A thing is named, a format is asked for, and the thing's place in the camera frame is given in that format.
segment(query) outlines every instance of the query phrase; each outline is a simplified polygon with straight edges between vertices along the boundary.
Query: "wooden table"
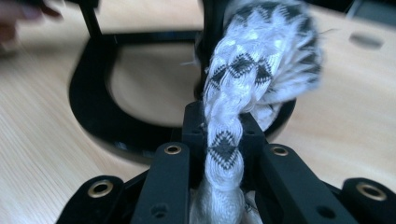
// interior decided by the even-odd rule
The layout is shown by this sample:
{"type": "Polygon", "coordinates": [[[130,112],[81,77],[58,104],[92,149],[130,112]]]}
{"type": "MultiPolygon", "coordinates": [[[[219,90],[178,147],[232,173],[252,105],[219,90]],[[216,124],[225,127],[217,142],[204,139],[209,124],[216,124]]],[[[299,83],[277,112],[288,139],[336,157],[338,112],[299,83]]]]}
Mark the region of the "wooden table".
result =
{"type": "MultiPolygon", "coordinates": [[[[119,0],[101,5],[104,32],[202,27],[196,0],[119,0]]],[[[2,223],[53,223],[86,180],[116,175],[126,181],[149,167],[148,160],[105,150],[76,122],[68,84],[88,34],[76,7],[57,8],[64,21],[21,24],[16,52],[0,58],[2,223]]],[[[276,142],[294,148],[322,180],[336,187],[346,178],[364,176],[396,191],[396,30],[348,21],[320,8],[313,8],[313,14],[321,32],[330,30],[321,36],[325,52],[321,87],[299,97],[276,142]],[[349,41],[354,32],[373,35],[383,45],[359,47],[349,41]]],[[[124,54],[132,53],[127,49],[124,54]]],[[[120,74],[126,62],[118,64],[120,74]]],[[[196,78],[153,75],[143,80],[145,88],[131,88],[147,95],[147,101],[137,103],[125,97],[133,77],[115,75],[112,87],[126,111],[165,108],[160,113],[169,119],[164,121],[180,123],[183,105],[193,100],[196,78]]],[[[156,117],[154,113],[147,119],[156,117]]]]}

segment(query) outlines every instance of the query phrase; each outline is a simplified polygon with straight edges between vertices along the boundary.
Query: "screw hole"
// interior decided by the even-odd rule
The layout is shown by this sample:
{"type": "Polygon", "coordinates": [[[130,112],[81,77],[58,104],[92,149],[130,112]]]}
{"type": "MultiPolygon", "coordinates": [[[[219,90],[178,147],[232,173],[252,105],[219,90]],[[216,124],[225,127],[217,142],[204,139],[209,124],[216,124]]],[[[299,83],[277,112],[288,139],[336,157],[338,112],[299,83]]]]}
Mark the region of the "screw hole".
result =
{"type": "Polygon", "coordinates": [[[181,147],[179,146],[170,146],[165,149],[165,153],[169,155],[175,155],[181,152],[181,147]]]}
{"type": "Polygon", "coordinates": [[[387,194],[382,191],[381,189],[377,188],[376,186],[366,184],[366,183],[359,183],[356,188],[358,192],[364,195],[367,198],[376,200],[376,201],[385,201],[387,199],[387,194]]]}
{"type": "Polygon", "coordinates": [[[248,134],[248,135],[253,135],[253,134],[254,134],[254,131],[248,130],[248,131],[245,131],[245,133],[248,134]]]}
{"type": "Polygon", "coordinates": [[[88,195],[92,198],[101,198],[113,190],[113,184],[108,180],[99,180],[88,189],[88,195]]]}
{"type": "Polygon", "coordinates": [[[166,203],[157,203],[151,207],[151,215],[155,218],[164,218],[168,213],[168,206],[166,203]]]}
{"type": "Polygon", "coordinates": [[[289,152],[283,147],[274,147],[272,148],[272,151],[277,156],[287,156],[289,154],[289,152]]]}
{"type": "Polygon", "coordinates": [[[329,207],[318,206],[317,207],[317,211],[322,217],[326,217],[326,218],[329,218],[329,219],[335,218],[334,211],[331,208],[329,208],[329,207]]]}

